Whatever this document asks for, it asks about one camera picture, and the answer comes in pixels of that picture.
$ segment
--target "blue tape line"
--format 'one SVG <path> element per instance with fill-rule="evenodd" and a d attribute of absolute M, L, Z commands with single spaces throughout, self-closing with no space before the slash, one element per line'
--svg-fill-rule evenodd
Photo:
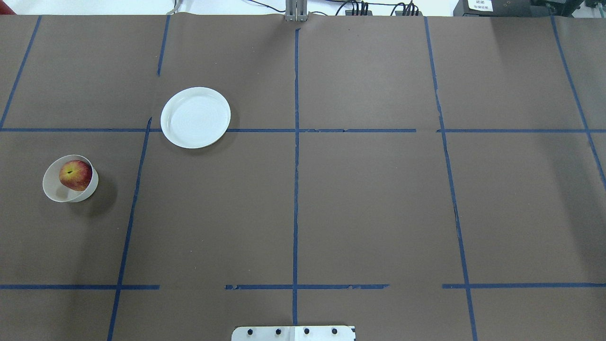
<path fill-rule="evenodd" d="M 143 133 L 145 129 L 141 128 L 2 128 L 3 132 L 108 132 L 124 133 L 137 132 Z"/>
<path fill-rule="evenodd" d="M 298 284 L 297 290 L 382 290 L 388 288 L 389 284 Z M 226 285 L 225 290 L 291 290 L 290 284 L 238 284 Z"/>
<path fill-rule="evenodd" d="M 576 107 L 579 110 L 579 115 L 581 116 L 581 121 L 583 122 L 583 127 L 585 128 L 585 132 L 587 133 L 587 140 L 589 141 L 589 145 L 591 147 L 591 152 L 593 153 L 593 158 L 596 161 L 596 165 L 598 166 L 598 172 L 600 173 L 600 178 L 602 179 L 602 185 L 604 187 L 604 190 L 606 191 L 606 177 L 604 176 L 604 169 L 602 168 L 602 163 L 600 162 L 598 152 L 596 151 L 596 146 L 593 143 L 593 138 L 591 137 L 591 132 L 589 131 L 589 126 L 587 125 L 587 120 L 585 119 L 585 113 L 583 112 L 583 107 L 581 106 L 581 101 L 579 101 L 579 96 L 576 92 L 576 88 L 574 87 L 574 82 L 572 80 L 572 76 L 570 75 L 570 70 L 568 69 L 568 63 L 566 62 L 566 57 L 564 56 L 564 50 L 562 50 L 562 44 L 560 43 L 560 37 L 558 35 L 558 28 L 556 25 L 556 20 L 553 15 L 551 16 L 551 26 L 553 27 L 553 35 L 556 38 L 556 44 L 558 45 L 558 51 L 560 52 L 560 58 L 562 58 L 562 65 L 564 65 L 564 71 L 566 71 L 566 77 L 568 78 L 568 83 L 570 84 L 570 89 L 572 90 L 572 94 L 574 96 L 574 101 L 576 103 Z"/>
<path fill-rule="evenodd" d="M 4 113 L 2 114 L 2 118 L 0 119 L 0 129 L 4 126 L 4 121 L 6 120 L 6 115 L 8 114 L 8 110 L 10 108 L 10 103 L 13 101 L 13 96 L 15 95 L 15 91 L 17 90 L 17 85 L 19 84 L 19 79 L 21 79 L 21 73 L 23 72 L 23 68 L 25 67 L 25 62 L 27 60 L 27 56 L 29 56 L 30 51 L 32 49 L 32 45 L 34 44 L 34 39 L 36 38 L 36 33 L 38 32 L 38 27 L 40 27 L 40 20 L 42 20 L 42 16 L 38 16 L 38 20 L 36 21 L 36 26 L 34 27 L 34 31 L 32 32 L 32 37 L 30 38 L 30 43 L 27 45 L 27 49 L 25 50 L 25 55 L 23 56 L 23 60 L 21 61 L 21 66 L 19 66 L 19 71 L 17 72 L 17 77 L 15 77 L 15 82 L 13 83 L 13 88 L 10 91 L 10 95 L 8 96 L 8 101 L 6 102 L 6 106 L 4 107 Z"/>
<path fill-rule="evenodd" d="M 416 129 L 301 129 L 302 133 L 416 133 Z"/>
<path fill-rule="evenodd" d="M 170 22 L 170 15 L 166 16 L 166 24 L 164 24 L 164 37 L 162 38 L 162 48 L 160 49 L 160 58 L 158 59 L 158 76 L 162 70 L 162 59 L 164 59 L 164 48 L 166 47 L 166 37 L 168 36 L 168 23 Z"/>
<path fill-rule="evenodd" d="M 440 99 L 438 97 L 438 77 L 436 76 L 436 66 L 433 60 L 433 49 L 431 48 L 431 37 L 429 33 L 429 23 L 427 17 L 423 17 L 425 20 L 425 35 L 427 36 L 427 48 L 429 51 L 429 60 L 431 63 L 431 76 L 433 78 L 433 89 L 436 95 L 436 106 L 438 107 L 438 114 L 440 119 L 440 129 L 442 131 L 442 145 L 444 147 L 444 157 L 446 160 L 446 170 L 448 172 L 448 183 L 450 184 L 450 196 L 453 202 L 454 208 L 454 220 L 456 223 L 457 238 L 459 240 L 459 253 L 461 255 L 461 265 L 463 267 L 463 279 L 465 284 L 469 284 L 469 274 L 467 272 L 467 261 L 465 260 L 465 248 L 463 245 L 463 234 L 461 232 L 461 221 L 459 219 L 459 208 L 456 202 L 455 194 L 455 182 L 453 180 L 452 168 L 450 166 L 450 156 L 448 155 L 448 146 L 446 141 L 446 127 L 444 126 L 444 116 L 442 115 L 442 106 L 440 105 Z M 476 331 L 476 317 L 473 312 L 473 302 L 471 300 L 471 290 L 467 288 L 465 290 L 467 295 L 467 309 L 469 310 L 469 321 L 471 323 L 471 336 L 473 341 L 478 341 L 478 333 Z"/>
<path fill-rule="evenodd" d="M 226 285 L 225 290 L 292 290 L 291 284 L 237 284 Z"/>
<path fill-rule="evenodd" d="M 606 283 L 474 283 L 442 284 L 442 289 L 606 288 Z"/>
<path fill-rule="evenodd" d="M 389 284 L 304 284 L 304 285 L 299 285 L 299 289 L 303 289 L 303 290 L 343 290 L 343 289 L 383 290 L 388 287 L 389 287 Z"/>
<path fill-rule="evenodd" d="M 585 133 L 585 129 L 444 129 L 446 133 Z"/>
<path fill-rule="evenodd" d="M 116 290 L 118 285 L 3 284 L 0 290 Z M 121 290 L 160 290 L 159 285 L 122 285 Z"/>
<path fill-rule="evenodd" d="M 133 220 L 135 218 L 135 207 L 137 205 L 137 198 L 139 197 L 139 185 L 141 184 L 141 170 L 143 169 L 143 162 L 145 161 L 145 152 L 147 151 L 147 141 L 150 136 L 150 126 L 152 124 L 152 118 L 150 117 L 147 121 L 147 128 L 145 129 L 145 138 L 143 139 L 143 148 L 141 149 L 141 158 L 139 159 L 139 170 L 137 171 L 137 181 L 135 183 L 135 193 L 133 194 L 133 203 L 130 206 L 130 217 L 128 218 L 128 229 L 126 230 L 126 238 L 124 240 L 124 250 L 122 252 L 122 262 L 120 264 L 120 272 L 118 274 L 118 288 L 116 289 L 116 297 L 114 298 L 114 305 L 112 309 L 112 318 L 110 320 L 109 332 L 107 333 L 107 341 L 111 341 L 113 337 L 113 329 L 116 323 L 116 315 L 118 313 L 118 303 L 120 302 L 120 286 L 122 286 L 122 280 L 124 279 L 124 269 L 126 268 L 126 257 L 128 255 L 128 245 L 130 244 L 130 234 L 133 230 Z"/>
<path fill-rule="evenodd" d="M 298 324 L 297 285 L 299 281 L 299 31 L 295 30 L 295 197 L 293 212 L 293 326 Z"/>
<path fill-rule="evenodd" d="M 107 332 L 107 341 L 112 341 L 112 338 L 113 338 L 113 329 L 114 329 L 114 326 L 116 325 L 116 315 L 118 313 L 118 303 L 120 302 L 120 293 L 121 293 L 121 290 L 117 289 L 116 295 L 114 296 L 114 305 L 113 305 L 113 309 L 112 309 L 112 317 L 110 318 L 110 329 Z"/>
<path fill-rule="evenodd" d="M 294 129 L 249 129 L 249 128 L 229 128 L 230 133 L 294 133 Z"/>

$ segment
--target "white plate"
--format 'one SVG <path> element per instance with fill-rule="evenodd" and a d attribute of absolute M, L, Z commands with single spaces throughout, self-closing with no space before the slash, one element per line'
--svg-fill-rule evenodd
<path fill-rule="evenodd" d="M 169 141 L 183 148 L 202 148 L 220 139 L 231 119 L 225 97 L 207 87 L 191 87 L 172 96 L 160 116 Z"/>

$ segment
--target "label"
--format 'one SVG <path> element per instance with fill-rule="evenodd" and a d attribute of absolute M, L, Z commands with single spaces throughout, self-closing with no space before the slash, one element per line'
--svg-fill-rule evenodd
<path fill-rule="evenodd" d="M 467 0 L 470 10 L 492 12 L 492 0 Z"/>

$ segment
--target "white bowl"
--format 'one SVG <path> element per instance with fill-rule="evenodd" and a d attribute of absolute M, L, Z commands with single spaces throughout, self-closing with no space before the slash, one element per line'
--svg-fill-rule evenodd
<path fill-rule="evenodd" d="M 90 183 L 84 191 L 74 191 L 73 189 L 65 187 L 59 181 L 59 171 L 61 170 L 61 167 L 72 160 L 84 161 L 93 169 L 93 177 L 90 179 Z M 42 179 L 42 189 L 44 190 L 44 193 L 49 199 L 57 201 L 58 203 L 77 203 L 82 201 L 94 193 L 95 189 L 97 189 L 97 184 L 99 184 L 99 175 L 97 174 L 97 171 L 93 167 L 93 164 L 81 155 L 67 155 L 53 162 L 46 170 L 46 173 L 44 173 L 44 178 Z"/>

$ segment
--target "apple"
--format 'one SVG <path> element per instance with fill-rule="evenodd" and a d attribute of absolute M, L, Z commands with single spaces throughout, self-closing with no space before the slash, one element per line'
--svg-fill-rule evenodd
<path fill-rule="evenodd" d="M 80 160 L 66 162 L 59 171 L 59 181 L 74 191 L 84 191 L 92 177 L 93 169 L 88 163 Z"/>

